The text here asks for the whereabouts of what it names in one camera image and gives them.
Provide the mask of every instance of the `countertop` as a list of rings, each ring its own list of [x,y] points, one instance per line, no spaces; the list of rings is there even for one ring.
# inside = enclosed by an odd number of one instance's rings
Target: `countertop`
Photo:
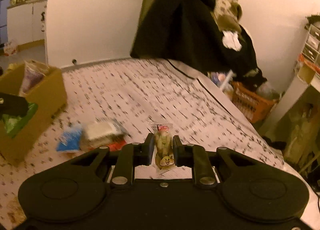
[[[7,9],[14,8],[14,7],[21,6],[21,5],[25,5],[25,4],[31,4],[31,3],[35,3],[35,2],[42,2],[42,1],[46,1],[46,0],[28,0],[25,2],[21,2],[21,3],[15,4],[15,5],[9,6],[9,7],[7,7]]]

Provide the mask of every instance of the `kitchen cabinet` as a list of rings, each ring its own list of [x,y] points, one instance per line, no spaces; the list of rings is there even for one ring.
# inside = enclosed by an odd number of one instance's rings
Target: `kitchen cabinet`
[[[18,45],[44,39],[41,31],[42,13],[47,1],[34,2],[9,8],[7,12],[8,41]]]
[[[32,38],[33,41],[44,39],[44,31],[41,30],[41,19],[42,13],[45,12],[47,6],[46,1],[37,2],[33,4],[33,15],[32,15]]]
[[[18,45],[32,42],[33,4],[24,4],[8,9],[8,41],[14,40]]]

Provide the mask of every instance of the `mattress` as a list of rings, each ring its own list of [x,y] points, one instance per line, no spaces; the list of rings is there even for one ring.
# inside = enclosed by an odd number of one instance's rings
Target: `mattress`
[[[17,202],[22,182],[74,157],[55,150],[64,129],[105,118],[115,118],[127,129],[128,143],[143,142],[152,132],[152,123],[166,122],[172,124],[172,135],[179,135],[183,144],[198,144],[209,151],[225,146],[297,174],[262,140],[219,88],[181,62],[118,60],[66,71],[63,78],[68,106],[38,139],[25,162],[16,168],[0,157],[0,223],[7,229],[24,220]],[[153,160],[148,167],[137,167],[135,177],[191,178],[191,169],[159,171]],[[311,205],[302,219],[319,229],[316,197],[311,190],[310,194]]]

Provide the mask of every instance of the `pile of clothes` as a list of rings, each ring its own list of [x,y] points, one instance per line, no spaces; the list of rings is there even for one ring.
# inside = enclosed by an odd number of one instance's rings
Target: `pile of clothes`
[[[234,81],[256,91],[267,79],[241,16],[238,0],[154,0],[131,56],[179,60],[206,75],[232,70]]]

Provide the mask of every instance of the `plastic bag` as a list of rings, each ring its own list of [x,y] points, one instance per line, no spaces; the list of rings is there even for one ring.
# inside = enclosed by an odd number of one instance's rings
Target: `plastic bag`
[[[14,40],[4,44],[4,55],[11,56],[18,52],[18,45]]]
[[[320,129],[320,107],[310,103],[297,103],[289,112],[291,131],[284,150],[284,160],[291,166],[302,168]]]
[[[228,96],[228,98],[229,98],[230,100],[232,100],[232,97],[233,97],[233,87],[232,87],[232,85],[228,83],[228,84],[226,85],[225,89],[223,90],[223,93],[224,93],[226,96]]]
[[[49,66],[36,61],[25,61],[24,77],[19,96],[25,97],[28,91],[36,86],[49,73]]]
[[[154,123],[152,125],[157,149],[155,162],[159,169],[171,169],[175,166],[170,127],[172,124],[168,123]]]
[[[4,129],[9,137],[12,139],[22,130],[22,128],[27,125],[29,120],[38,110],[38,105],[36,103],[29,103],[28,112],[26,116],[11,116],[8,114],[2,115],[2,121],[4,123]]]
[[[94,123],[87,123],[83,127],[81,150],[89,151],[100,146],[122,148],[124,136],[128,131],[116,120],[101,118]]]
[[[267,100],[275,100],[279,99],[280,94],[276,90],[273,89],[270,82],[266,81],[256,90],[256,94],[267,99]]]

